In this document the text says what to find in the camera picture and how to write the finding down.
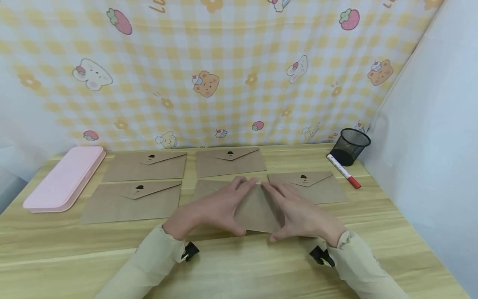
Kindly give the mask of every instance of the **wooden desk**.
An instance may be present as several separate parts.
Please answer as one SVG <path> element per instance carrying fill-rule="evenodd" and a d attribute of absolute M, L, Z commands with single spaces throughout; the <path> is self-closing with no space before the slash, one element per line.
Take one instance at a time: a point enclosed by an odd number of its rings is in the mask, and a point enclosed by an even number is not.
<path fill-rule="evenodd" d="M 367 241 L 383 268 L 412 298 L 468 298 L 365 168 L 359 162 L 348 167 L 362 184 L 353 189 L 325 158 L 330 148 L 329 144 L 262 146 L 261 152 L 270 173 L 333 171 L 350 202 L 323 208 Z M 178 150 L 188 152 L 180 204 L 193 194 L 195 152 L 200 150 L 207 149 Z M 22 208 L 58 156 L 0 216 L 0 298 L 92 298 L 150 230 L 165 221 L 77 225 L 113 156 L 107 155 L 70 210 L 31 214 Z M 267 180 L 267 172 L 245 176 Z M 268 244 L 267 238 L 263 233 L 232 237 L 214 228 L 196 229 L 191 240 L 201 252 L 191 262 L 177 265 L 147 298 L 357 298 L 335 269 L 319 266 L 307 256 L 310 244 L 297 238 Z"/>

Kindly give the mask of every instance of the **white wall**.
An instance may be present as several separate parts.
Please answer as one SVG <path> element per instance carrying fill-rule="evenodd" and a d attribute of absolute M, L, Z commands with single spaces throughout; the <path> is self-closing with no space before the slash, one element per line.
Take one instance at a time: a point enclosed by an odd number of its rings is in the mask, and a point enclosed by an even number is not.
<path fill-rule="evenodd" d="M 478 298 L 478 1 L 448 0 L 369 131 L 366 169 Z"/>
<path fill-rule="evenodd" d="M 32 179 L 38 169 L 55 154 L 74 146 L 52 115 L 42 108 L 42 100 L 24 87 L 15 72 L 0 59 L 0 213 Z"/>

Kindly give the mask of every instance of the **white marker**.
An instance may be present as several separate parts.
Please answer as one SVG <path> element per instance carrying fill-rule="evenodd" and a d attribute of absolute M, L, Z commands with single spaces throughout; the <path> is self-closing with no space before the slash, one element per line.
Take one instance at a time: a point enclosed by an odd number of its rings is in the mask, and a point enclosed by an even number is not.
<path fill-rule="evenodd" d="M 352 184 L 352 186 L 354 186 L 355 189 L 362 187 L 359 184 L 359 182 L 357 182 L 357 180 L 354 179 L 354 177 L 351 176 L 350 173 L 348 173 L 348 171 L 345 170 L 345 168 L 343 168 L 343 166 L 334 158 L 334 156 L 332 156 L 331 154 L 328 154 L 327 159 L 329 159 L 329 161 L 335 166 L 335 168 L 337 168 L 340 171 L 340 173 L 343 176 L 345 176 L 347 181 L 349 181 L 350 184 Z"/>

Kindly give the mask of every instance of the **gingham backdrop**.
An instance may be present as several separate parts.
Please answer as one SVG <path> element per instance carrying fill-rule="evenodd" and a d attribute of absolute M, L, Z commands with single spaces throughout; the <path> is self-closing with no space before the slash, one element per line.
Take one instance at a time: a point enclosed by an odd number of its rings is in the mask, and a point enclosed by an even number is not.
<path fill-rule="evenodd" d="M 333 142 L 442 1 L 1 0 L 0 59 L 81 145 Z"/>

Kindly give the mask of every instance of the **folded paper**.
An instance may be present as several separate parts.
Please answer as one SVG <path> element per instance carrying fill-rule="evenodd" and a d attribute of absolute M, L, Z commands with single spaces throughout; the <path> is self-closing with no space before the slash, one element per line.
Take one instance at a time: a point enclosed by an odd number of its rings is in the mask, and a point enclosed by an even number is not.
<path fill-rule="evenodd" d="M 196 176 L 213 177 L 267 170 L 258 147 L 196 153 Z"/>
<path fill-rule="evenodd" d="M 186 153 L 175 151 L 117 154 L 103 182 L 182 178 L 185 165 Z"/>
<path fill-rule="evenodd" d="M 230 182 L 197 180 L 192 201 L 229 185 Z M 244 197 L 234 215 L 236 222 L 246 230 L 271 233 L 284 225 L 284 215 L 260 184 Z"/>
<path fill-rule="evenodd" d="M 308 200 L 315 204 L 348 201 L 347 195 L 331 171 L 273 173 L 270 182 L 291 183 Z"/>
<path fill-rule="evenodd" d="M 93 192 L 80 224 L 167 218 L 178 208 L 181 181 L 102 184 Z"/>

